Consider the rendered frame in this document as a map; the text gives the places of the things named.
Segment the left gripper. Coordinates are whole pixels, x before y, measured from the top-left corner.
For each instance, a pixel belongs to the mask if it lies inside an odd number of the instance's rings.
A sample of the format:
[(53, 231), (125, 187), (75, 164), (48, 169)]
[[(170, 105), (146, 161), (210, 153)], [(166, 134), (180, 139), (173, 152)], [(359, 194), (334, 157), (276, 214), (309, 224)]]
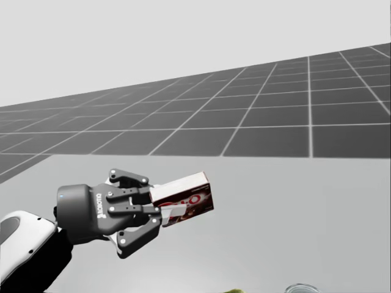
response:
[(76, 184), (58, 189), (57, 225), (67, 231), (72, 244), (109, 239), (119, 258), (126, 259), (156, 238), (171, 217), (186, 212), (185, 204), (130, 205), (152, 203), (150, 190), (159, 184), (150, 184), (146, 176), (113, 168), (108, 181), (111, 185)]

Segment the red and white carton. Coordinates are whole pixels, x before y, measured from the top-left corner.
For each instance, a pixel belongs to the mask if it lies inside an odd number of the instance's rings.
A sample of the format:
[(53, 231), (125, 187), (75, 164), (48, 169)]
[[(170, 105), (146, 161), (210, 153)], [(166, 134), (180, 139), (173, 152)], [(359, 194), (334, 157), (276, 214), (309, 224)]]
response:
[(214, 209), (211, 185), (205, 172), (150, 189), (150, 199), (162, 213), (162, 226), (168, 227)]

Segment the round can with silver lid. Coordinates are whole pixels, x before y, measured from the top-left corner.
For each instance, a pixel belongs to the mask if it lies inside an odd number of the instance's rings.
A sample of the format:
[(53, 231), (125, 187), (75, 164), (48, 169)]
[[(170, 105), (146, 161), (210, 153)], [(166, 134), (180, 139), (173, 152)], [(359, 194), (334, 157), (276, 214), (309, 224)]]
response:
[(288, 286), (284, 293), (321, 293), (318, 288), (305, 283), (296, 283)]

